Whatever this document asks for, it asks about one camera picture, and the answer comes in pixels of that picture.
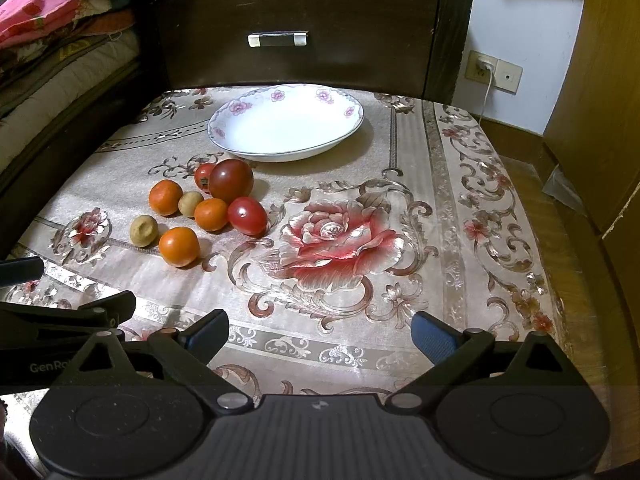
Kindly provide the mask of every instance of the red cherry tomato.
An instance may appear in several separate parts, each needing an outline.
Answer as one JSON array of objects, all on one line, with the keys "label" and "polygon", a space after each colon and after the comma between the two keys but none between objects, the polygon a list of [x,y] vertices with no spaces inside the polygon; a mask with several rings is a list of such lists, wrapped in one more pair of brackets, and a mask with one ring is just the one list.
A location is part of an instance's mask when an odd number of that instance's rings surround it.
[{"label": "red cherry tomato", "polygon": [[196,186],[205,192],[209,192],[209,175],[216,165],[213,162],[205,162],[198,166],[198,169],[193,173],[193,179],[196,181]]},{"label": "red cherry tomato", "polygon": [[267,229],[267,212],[251,197],[236,198],[227,214],[231,225],[245,235],[260,236]]},{"label": "red cherry tomato", "polygon": [[211,196],[231,204],[240,196],[249,196],[254,187],[254,172],[237,158],[228,158],[216,164],[209,175]]}]

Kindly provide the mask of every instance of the white wall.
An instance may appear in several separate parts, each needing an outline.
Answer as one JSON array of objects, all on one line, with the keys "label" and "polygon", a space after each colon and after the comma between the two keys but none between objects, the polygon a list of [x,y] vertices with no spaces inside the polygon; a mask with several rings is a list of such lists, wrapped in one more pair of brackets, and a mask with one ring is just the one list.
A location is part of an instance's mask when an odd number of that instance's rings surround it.
[{"label": "white wall", "polygon": [[493,88],[485,116],[543,134],[574,49],[584,0],[474,0],[453,104],[480,113],[486,86],[465,79],[469,50],[523,67],[516,95]]}]

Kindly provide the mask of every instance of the wooden cabinet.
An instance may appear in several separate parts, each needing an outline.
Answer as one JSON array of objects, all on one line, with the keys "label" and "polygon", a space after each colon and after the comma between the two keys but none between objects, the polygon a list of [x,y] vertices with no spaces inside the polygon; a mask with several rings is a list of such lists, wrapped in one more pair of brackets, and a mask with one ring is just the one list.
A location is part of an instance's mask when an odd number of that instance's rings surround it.
[{"label": "wooden cabinet", "polygon": [[[138,23],[169,88],[308,82],[450,104],[471,3],[145,0]],[[306,45],[249,45],[277,31],[306,32]]]},{"label": "wooden cabinet", "polygon": [[603,238],[628,305],[630,321],[640,346],[640,192],[633,196],[622,216]]},{"label": "wooden cabinet", "polygon": [[585,0],[545,142],[604,233],[640,176],[640,0]]}]

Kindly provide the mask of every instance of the small orange fruit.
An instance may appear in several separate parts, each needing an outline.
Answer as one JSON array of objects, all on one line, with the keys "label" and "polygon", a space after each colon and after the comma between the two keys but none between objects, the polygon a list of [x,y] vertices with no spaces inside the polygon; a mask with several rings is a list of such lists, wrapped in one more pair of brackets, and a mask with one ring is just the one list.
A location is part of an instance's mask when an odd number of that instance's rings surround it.
[{"label": "small orange fruit", "polygon": [[178,211],[182,188],[173,180],[164,179],[149,191],[149,205],[156,213],[169,216]]},{"label": "small orange fruit", "polygon": [[158,249],[171,266],[184,267],[200,256],[200,244],[193,229],[174,227],[165,232],[158,242]]},{"label": "small orange fruit", "polygon": [[196,206],[196,224],[205,231],[219,231],[229,222],[226,209],[226,202],[219,198],[203,200]]}]

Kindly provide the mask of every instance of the metal handle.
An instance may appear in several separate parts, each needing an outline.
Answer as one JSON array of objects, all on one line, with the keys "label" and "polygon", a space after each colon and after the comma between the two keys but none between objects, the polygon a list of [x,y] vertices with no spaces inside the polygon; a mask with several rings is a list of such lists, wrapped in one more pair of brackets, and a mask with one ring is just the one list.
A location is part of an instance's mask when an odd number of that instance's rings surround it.
[{"label": "metal handle", "polygon": [[279,30],[277,32],[254,32],[247,36],[249,46],[305,46],[308,32],[302,30]]}]

